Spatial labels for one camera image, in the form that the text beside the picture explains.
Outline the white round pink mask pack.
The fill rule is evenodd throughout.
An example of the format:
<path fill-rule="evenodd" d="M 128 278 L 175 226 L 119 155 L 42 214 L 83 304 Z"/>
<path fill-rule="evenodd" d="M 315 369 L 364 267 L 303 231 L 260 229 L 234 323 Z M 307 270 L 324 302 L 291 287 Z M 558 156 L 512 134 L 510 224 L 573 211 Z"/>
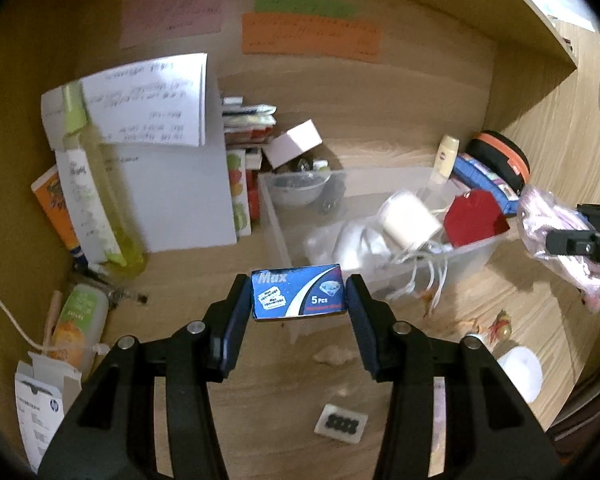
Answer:
<path fill-rule="evenodd" d="M 500 356 L 498 364 L 528 404 L 538 398 L 543 385 L 543 371 L 532 350 L 516 346 Z"/>

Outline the red jewelry box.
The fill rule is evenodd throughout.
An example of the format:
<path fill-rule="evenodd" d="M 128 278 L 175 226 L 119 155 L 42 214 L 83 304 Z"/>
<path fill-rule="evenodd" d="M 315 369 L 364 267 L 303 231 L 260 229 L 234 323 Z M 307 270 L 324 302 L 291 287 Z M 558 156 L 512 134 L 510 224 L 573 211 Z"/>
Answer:
<path fill-rule="evenodd" d="M 443 219 L 446 237 L 454 248 L 506 233 L 508 222 L 494 196 L 473 190 L 456 196 Z"/>

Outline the white domino tile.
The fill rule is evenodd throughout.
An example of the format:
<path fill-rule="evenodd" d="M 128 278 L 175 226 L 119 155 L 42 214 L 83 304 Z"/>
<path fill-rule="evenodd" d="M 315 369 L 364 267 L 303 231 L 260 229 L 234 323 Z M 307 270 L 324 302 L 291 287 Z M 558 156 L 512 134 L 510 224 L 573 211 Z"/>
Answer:
<path fill-rule="evenodd" d="M 327 403 L 314 427 L 314 434 L 349 444 L 358 444 L 368 422 L 368 415 Z"/>

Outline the blue razor blade box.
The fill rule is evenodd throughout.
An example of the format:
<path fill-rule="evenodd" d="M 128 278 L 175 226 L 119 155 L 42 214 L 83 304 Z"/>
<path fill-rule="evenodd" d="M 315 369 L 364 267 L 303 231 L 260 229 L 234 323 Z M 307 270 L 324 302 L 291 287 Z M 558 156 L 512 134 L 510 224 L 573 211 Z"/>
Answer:
<path fill-rule="evenodd" d="M 257 321 L 339 314 L 347 310 L 339 264 L 251 273 L 252 315 Z"/>

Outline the white drawstring cloth pouch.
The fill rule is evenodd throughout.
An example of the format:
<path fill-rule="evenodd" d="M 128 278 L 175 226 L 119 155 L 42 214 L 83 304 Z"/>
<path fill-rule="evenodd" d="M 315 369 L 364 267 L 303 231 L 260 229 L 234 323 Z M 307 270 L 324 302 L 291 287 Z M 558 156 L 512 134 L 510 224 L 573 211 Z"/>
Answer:
<path fill-rule="evenodd" d="M 344 272 L 373 270 L 391 259 L 385 237 L 371 218 L 319 226 L 309 232 L 303 249 L 314 266 L 338 263 Z"/>

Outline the blue woven pouch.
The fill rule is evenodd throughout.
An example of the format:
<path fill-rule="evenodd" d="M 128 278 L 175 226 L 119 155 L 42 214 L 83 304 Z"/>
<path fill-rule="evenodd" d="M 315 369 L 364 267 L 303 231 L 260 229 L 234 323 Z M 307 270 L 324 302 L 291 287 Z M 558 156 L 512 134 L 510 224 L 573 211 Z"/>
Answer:
<path fill-rule="evenodd" d="M 493 195 L 505 217 L 513 217 L 518 210 L 519 196 L 505 180 L 466 153 L 456 156 L 454 177 L 472 190 L 483 190 Z"/>

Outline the small beige roll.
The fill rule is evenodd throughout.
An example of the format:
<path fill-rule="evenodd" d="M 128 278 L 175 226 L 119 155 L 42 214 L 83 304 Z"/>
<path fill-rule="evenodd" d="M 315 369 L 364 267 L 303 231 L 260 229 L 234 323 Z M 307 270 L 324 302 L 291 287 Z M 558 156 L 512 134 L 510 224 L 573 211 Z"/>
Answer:
<path fill-rule="evenodd" d="M 48 308 L 45 326 L 44 326 L 44 334 L 43 334 L 43 346 L 49 347 L 50 340 L 52 339 L 53 330 L 59 318 L 59 313 L 62 308 L 62 292 L 60 290 L 55 290 L 52 295 L 52 300 L 50 300 L 50 307 Z"/>

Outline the cream lotion tube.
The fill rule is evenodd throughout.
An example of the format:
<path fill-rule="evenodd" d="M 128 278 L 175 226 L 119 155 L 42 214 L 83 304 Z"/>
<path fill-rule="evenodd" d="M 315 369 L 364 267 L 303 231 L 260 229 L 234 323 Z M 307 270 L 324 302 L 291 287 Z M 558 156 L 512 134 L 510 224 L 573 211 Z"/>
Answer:
<path fill-rule="evenodd" d="M 454 169 L 459 147 L 460 140 L 454 136 L 443 137 L 434 158 L 434 168 L 431 170 L 430 182 L 432 184 L 442 185 L 449 179 Z"/>

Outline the yellow green spray bottle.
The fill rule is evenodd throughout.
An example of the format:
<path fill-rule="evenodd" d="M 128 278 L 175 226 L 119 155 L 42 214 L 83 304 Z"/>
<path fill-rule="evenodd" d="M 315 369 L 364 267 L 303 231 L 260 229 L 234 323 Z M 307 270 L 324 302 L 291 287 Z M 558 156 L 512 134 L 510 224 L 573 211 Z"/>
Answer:
<path fill-rule="evenodd" d="M 124 280 L 145 270 L 143 249 L 131 233 L 107 176 L 97 127 L 88 116 L 82 84 L 75 80 L 61 89 L 65 114 L 62 145 L 68 158 L 73 195 L 97 243 L 97 262 Z"/>

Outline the translucent plastic storage bin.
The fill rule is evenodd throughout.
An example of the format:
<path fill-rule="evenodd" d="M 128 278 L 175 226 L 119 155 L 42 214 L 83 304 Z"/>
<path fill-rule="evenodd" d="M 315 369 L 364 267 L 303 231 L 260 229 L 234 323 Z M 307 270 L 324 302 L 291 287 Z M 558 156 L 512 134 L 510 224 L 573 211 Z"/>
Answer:
<path fill-rule="evenodd" d="M 430 174 L 427 167 L 261 174 L 260 219 L 272 266 L 337 263 L 381 298 L 439 297 L 481 270 L 506 237 L 454 248 L 440 231 L 414 252 L 401 248 L 378 214 L 396 194 L 426 188 Z"/>

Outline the large white paper sheet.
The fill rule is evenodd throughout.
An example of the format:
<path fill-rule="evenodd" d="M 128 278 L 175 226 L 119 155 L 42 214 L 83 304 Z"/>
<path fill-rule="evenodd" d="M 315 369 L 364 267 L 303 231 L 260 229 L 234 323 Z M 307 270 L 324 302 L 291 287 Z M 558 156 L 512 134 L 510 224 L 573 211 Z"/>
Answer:
<path fill-rule="evenodd" d="M 206 144 L 103 144 L 107 176 L 145 252 L 233 245 L 218 85 L 207 75 Z"/>

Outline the small white cardboard box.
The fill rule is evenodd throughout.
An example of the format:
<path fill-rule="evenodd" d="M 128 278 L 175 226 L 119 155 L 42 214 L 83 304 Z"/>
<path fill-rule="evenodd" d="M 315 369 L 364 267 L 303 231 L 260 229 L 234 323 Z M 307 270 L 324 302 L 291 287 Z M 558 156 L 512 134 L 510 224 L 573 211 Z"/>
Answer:
<path fill-rule="evenodd" d="M 323 143 L 321 135 L 311 119 L 276 136 L 263 148 L 268 163 L 273 169 L 313 150 Z"/>

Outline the green sticky note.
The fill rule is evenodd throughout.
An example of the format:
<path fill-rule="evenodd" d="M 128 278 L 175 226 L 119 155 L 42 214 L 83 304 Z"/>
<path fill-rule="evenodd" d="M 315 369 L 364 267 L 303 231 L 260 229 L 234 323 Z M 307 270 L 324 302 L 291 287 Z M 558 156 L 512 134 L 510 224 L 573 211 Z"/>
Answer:
<path fill-rule="evenodd" d="M 257 13 L 288 13 L 317 15 L 323 18 L 354 18 L 358 9 L 353 3 L 341 0 L 254 0 Z"/>

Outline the orange sticky note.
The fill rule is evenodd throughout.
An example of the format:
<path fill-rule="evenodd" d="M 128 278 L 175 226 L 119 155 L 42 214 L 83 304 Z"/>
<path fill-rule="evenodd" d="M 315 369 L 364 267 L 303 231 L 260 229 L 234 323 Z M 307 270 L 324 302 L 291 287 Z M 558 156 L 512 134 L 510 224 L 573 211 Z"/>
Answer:
<path fill-rule="evenodd" d="M 242 16 L 245 54 L 311 55 L 375 63 L 382 29 L 366 21 L 293 13 Z"/>

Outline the pink sticky note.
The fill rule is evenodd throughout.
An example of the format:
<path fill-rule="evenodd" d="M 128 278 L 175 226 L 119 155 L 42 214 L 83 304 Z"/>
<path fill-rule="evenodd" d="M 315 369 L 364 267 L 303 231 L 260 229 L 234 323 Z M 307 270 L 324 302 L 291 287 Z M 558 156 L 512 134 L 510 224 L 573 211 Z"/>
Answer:
<path fill-rule="evenodd" d="M 219 32 L 223 3 L 224 0 L 122 0 L 120 47 Z"/>

